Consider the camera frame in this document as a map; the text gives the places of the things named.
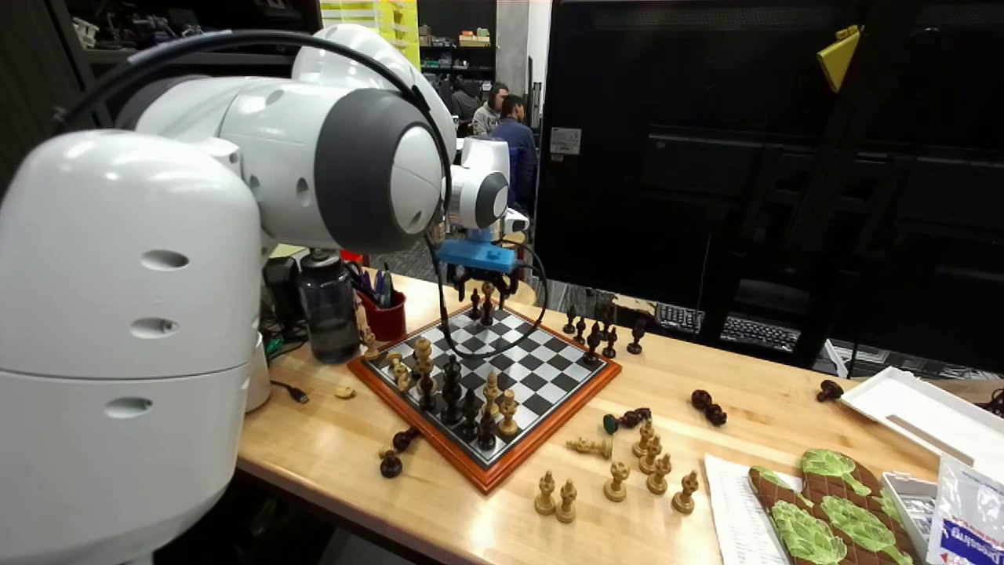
chess board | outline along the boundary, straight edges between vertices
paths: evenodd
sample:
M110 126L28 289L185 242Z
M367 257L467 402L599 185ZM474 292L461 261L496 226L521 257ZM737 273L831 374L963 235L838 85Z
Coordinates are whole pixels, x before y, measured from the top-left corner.
M480 493L493 493L540 443L546 443L590 396L596 396L612 377L621 374L615 361L587 361L587 352L568 336L537 326L524 342L518 342L533 320L515 311L496 311L493 326L480 326L471 311L449 317L449 333L461 352L486 355L483 361L461 361L461 386L477 392L483 405L483 380L489 370L499 374L502 389L518 399L515 424L521 427L511 439L496 439L493 449L480 449L477 439L464 439L461 424L442 421L439 411L420 411L420 389L395 389L392 370L386 364L370 364L355 358L348 367L411 427L424 433ZM433 380L442 386L442 370L449 364L449 342L439 323L411 333L408 339L389 345L405 361L414 358L411 339L424 336L433 348Z

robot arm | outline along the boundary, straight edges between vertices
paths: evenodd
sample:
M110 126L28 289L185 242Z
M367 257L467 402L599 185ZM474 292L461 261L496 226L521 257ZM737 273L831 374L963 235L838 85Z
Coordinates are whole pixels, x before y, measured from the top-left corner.
M176 82L135 100L135 132L60 135L19 166L0 207L3 565L141 559L216 502L264 235L395 251L442 198L474 229L502 213L464 201L499 182L449 191L433 88L380 38L333 38L389 60L430 110L304 50L292 78Z

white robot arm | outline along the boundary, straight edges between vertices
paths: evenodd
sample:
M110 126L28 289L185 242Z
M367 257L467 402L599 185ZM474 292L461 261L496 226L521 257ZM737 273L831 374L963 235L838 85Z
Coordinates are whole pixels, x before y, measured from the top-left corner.
M455 138L420 72L373 31L320 35L427 113L307 47L292 78L176 82L135 97L135 132L60 135L19 166L0 207L3 565L144 559L216 502L270 239L395 251L442 198L474 229L505 210L505 182L446 195Z

wooden chess board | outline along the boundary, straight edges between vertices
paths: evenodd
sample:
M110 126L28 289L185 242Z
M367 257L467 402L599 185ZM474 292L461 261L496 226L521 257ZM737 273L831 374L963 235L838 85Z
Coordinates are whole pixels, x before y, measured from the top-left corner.
M496 311L493 326L480 326L471 311L449 317L449 333L461 352L486 355L518 342L533 320L515 311ZM452 361L449 342L439 323L411 333L389 345L405 361L414 358L411 339L420 336L433 348L433 380L442 383L442 367ZM483 380L489 370L499 374L502 389L518 399L515 424L521 427L511 439L496 439L493 449L467 443L458 427L442 421L439 411L420 411L420 389L395 389L386 364L355 358L348 367L358 374L398 417L424 433L442 458L449 458L480 493L493 493L521 461L527 461L540 443L546 443L577 408L584 408L612 377L621 374L615 361L587 361L587 352L568 336L537 326L524 342L486 355L483 361L461 361L461 386L474 389L483 405Z

wooden table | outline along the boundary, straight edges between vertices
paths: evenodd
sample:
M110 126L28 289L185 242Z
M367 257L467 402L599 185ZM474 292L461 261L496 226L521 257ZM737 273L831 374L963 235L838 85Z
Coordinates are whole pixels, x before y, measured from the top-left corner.
M408 295L408 326L436 320L436 289L398 279ZM935 477L935 455L897 433L857 417L841 405L819 405L819 374L756 361L731 352L646 336L643 355L624 355L621 377L574 414L537 455L530 455L493 496L480 496L439 452L417 443L405 455L405 474L383 480L377 465L392 433L405 424L380 405L345 367L314 364L301 348L273 364L273 377L304 386L311 405L276 392L248 414L242 471L289 490L339 518L348 518L392 543L405 543L442 562L722 562L706 487L697 512L678 515L668 499L706 452L791 471L803 449L844 449L872 471ZM728 411L722 430L690 408L690 392L709 389ZM599 436L602 414L653 408L656 433L671 452L671 493L662 499L631 471L628 499L609 502L602 483L609 461L574 455L565 439ZM615 458L634 468L631 443L615 436ZM558 524L533 512L540 477L552 471L558 487L574 480L577 521Z

